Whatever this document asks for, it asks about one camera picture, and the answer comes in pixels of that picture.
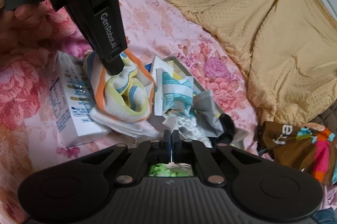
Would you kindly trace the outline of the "person's left hand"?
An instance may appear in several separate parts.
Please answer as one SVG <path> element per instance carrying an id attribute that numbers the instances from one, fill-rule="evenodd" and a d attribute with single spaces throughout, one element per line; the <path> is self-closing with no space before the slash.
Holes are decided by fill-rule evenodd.
<path id="1" fill-rule="evenodd" d="M 38 5 L 24 4 L 15 10 L 5 10 L 3 8 L 5 0 L 1 0 L 1 33 L 8 31 L 12 27 L 17 27 L 26 19 L 34 16 Z"/>

